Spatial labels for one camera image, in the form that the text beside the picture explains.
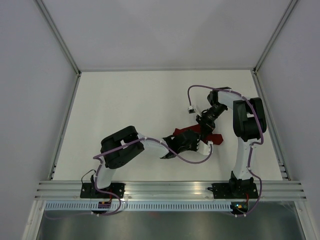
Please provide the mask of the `dark red cloth napkin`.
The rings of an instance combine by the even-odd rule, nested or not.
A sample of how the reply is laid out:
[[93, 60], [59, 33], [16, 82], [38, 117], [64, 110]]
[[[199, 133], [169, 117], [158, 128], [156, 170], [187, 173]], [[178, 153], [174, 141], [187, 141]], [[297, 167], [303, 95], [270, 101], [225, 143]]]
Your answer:
[[213, 130], [210, 128], [207, 132], [202, 131], [201, 126], [199, 124], [192, 125], [189, 127], [185, 127], [182, 129], [175, 128], [173, 132], [173, 136], [177, 136], [185, 131], [192, 130], [193, 132], [200, 134], [200, 140], [207, 144], [208, 142], [212, 142], [214, 145], [220, 145], [224, 141], [223, 136], [218, 133], [213, 133]]

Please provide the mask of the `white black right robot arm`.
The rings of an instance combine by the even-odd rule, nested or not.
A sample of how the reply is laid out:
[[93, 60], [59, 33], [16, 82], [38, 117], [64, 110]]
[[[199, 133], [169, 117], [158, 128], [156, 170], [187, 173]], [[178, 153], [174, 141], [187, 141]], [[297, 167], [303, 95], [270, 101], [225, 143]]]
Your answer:
[[229, 87], [212, 88], [207, 100], [210, 108], [201, 112], [197, 121], [202, 127], [213, 127], [215, 120], [227, 110], [232, 110], [232, 128], [237, 137], [237, 154], [227, 183], [214, 183], [208, 190], [215, 199], [259, 199], [262, 182], [252, 170], [255, 151], [264, 143], [267, 121], [263, 102], [259, 97], [246, 98]]

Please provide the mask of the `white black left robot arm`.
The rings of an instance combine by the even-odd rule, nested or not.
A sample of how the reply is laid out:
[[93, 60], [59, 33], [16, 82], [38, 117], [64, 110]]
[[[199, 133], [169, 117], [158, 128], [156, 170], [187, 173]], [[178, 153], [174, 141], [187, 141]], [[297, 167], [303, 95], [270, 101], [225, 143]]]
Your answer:
[[101, 141], [100, 154], [93, 157], [99, 161], [93, 177], [91, 191], [98, 198], [109, 193], [112, 178], [117, 169], [125, 166], [144, 151], [150, 151], [158, 159], [179, 158], [189, 164], [196, 164], [181, 156], [184, 152], [205, 152], [201, 134], [193, 129], [176, 129], [172, 135], [156, 139], [137, 132], [128, 126]]

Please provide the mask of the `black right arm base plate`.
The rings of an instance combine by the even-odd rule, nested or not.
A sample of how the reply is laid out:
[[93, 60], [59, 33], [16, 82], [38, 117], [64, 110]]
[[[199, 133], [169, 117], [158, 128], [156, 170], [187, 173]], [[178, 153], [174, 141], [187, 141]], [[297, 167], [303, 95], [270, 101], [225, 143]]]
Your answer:
[[212, 183], [208, 188], [214, 199], [257, 199], [259, 191], [254, 183], [249, 187], [231, 187], [229, 183]]

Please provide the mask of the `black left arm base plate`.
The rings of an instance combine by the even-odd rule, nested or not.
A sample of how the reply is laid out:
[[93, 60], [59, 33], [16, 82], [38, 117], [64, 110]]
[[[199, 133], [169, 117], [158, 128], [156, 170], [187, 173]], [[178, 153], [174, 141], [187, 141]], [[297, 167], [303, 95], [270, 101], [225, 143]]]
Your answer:
[[122, 199], [125, 193], [125, 184], [112, 182], [109, 187], [97, 190], [93, 183], [83, 183], [80, 191], [81, 199], [109, 199], [115, 196]]

